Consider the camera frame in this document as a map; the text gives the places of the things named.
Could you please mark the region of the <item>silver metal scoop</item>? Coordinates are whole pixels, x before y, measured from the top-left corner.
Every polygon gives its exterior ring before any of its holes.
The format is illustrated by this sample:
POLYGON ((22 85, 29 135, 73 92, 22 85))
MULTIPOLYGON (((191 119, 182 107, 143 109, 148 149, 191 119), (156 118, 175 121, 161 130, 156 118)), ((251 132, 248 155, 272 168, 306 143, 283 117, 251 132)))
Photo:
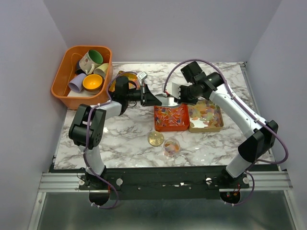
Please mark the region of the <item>silver metal scoop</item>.
POLYGON ((161 102, 161 107, 176 108, 180 106, 175 97, 166 93, 156 94, 155 97, 161 102))

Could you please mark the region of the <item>orange lollipop tin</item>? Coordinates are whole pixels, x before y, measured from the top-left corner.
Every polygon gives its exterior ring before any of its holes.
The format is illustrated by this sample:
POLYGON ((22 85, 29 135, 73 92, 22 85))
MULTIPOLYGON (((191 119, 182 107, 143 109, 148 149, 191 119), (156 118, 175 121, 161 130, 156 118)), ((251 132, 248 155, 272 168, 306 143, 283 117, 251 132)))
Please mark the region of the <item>orange lollipop tin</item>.
POLYGON ((176 108, 154 106, 154 128, 159 132, 186 131, 189 127, 188 106, 176 108))

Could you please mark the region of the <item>gold popsicle candy tin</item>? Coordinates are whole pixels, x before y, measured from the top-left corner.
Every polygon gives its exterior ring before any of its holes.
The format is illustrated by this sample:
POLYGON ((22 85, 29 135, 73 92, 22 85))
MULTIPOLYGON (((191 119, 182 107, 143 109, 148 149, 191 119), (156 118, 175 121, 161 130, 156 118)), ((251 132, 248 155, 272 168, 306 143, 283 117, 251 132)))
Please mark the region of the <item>gold popsicle candy tin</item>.
POLYGON ((200 100, 196 105, 188 105, 189 132, 219 132, 224 121, 219 106, 208 100, 200 100))

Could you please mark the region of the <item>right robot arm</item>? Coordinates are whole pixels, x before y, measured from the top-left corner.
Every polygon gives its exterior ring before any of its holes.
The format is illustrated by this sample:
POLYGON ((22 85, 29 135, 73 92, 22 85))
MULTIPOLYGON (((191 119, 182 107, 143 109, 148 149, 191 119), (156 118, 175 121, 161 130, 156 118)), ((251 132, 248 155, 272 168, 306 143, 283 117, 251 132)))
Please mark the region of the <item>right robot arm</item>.
POLYGON ((188 86, 165 82, 163 92, 170 94, 175 102, 194 104, 202 97, 218 105, 236 123, 246 140, 238 146, 238 153, 226 166, 221 183, 230 188, 238 177, 248 170, 274 146, 278 124, 266 119, 249 108, 231 89, 222 72, 206 75, 199 66, 199 59, 183 61, 181 69, 188 86))

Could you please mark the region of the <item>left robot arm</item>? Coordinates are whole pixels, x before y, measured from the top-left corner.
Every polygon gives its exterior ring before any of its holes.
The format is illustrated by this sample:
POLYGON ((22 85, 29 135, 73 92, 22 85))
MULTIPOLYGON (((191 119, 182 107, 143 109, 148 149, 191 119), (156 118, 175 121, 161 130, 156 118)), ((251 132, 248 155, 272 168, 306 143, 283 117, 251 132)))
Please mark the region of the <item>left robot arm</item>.
POLYGON ((69 130, 69 138, 79 147, 86 165, 86 172, 91 174, 90 184, 95 189, 106 185, 106 177, 102 174, 105 165, 100 156, 99 143, 102 139, 105 121, 122 115, 128 108, 129 102, 140 102, 142 106, 158 106, 162 102, 151 93, 145 82, 147 74, 136 74, 140 87, 130 89, 133 83, 126 76, 127 72, 118 74, 107 88, 107 102, 89 106, 79 105, 69 130))

